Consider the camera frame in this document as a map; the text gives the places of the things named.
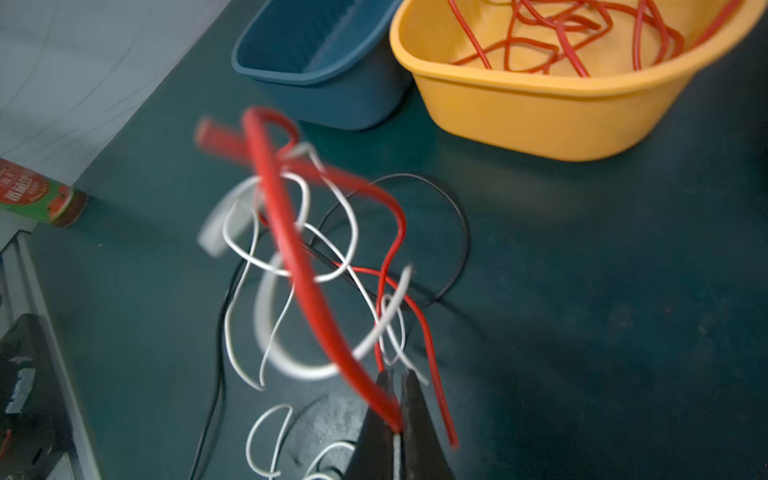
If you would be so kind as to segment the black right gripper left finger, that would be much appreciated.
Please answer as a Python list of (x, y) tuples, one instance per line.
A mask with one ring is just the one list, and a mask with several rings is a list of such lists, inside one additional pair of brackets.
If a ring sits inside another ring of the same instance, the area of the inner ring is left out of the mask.
[(342, 480), (392, 480), (394, 441), (389, 425), (370, 406)]

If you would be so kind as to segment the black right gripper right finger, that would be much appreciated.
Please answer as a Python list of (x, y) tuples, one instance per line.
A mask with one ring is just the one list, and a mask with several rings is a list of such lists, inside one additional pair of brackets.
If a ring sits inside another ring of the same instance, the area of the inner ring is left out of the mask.
[(401, 385), (401, 479), (455, 480), (440, 446), (415, 372), (407, 370)]

